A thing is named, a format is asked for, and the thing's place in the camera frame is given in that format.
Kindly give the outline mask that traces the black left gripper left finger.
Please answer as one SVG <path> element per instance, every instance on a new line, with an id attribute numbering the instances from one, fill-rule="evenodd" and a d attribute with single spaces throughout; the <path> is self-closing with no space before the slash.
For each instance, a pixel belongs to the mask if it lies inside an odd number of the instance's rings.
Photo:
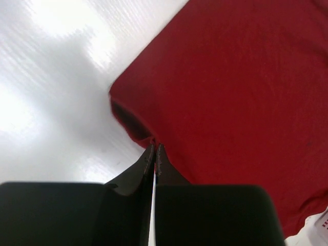
<path id="1" fill-rule="evenodd" d="M 105 184 L 104 245 L 147 245 L 154 181 L 155 147 Z"/>

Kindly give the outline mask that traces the dark red t shirt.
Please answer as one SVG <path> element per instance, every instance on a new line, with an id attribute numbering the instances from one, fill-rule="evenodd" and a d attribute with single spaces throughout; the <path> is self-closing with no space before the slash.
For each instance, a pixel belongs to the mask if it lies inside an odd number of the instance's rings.
<path id="1" fill-rule="evenodd" d="M 286 237 L 326 209 L 327 1 L 189 1 L 109 95 L 188 181 L 263 187 Z"/>

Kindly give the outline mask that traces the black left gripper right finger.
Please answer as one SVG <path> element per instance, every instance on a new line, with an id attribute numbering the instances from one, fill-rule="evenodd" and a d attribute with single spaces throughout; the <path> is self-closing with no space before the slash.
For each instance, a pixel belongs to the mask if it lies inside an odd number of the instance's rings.
<path id="1" fill-rule="evenodd" d="M 155 174 L 155 243 L 178 245 L 184 225 L 179 192 L 190 183 L 171 164 L 163 144 L 157 149 Z"/>

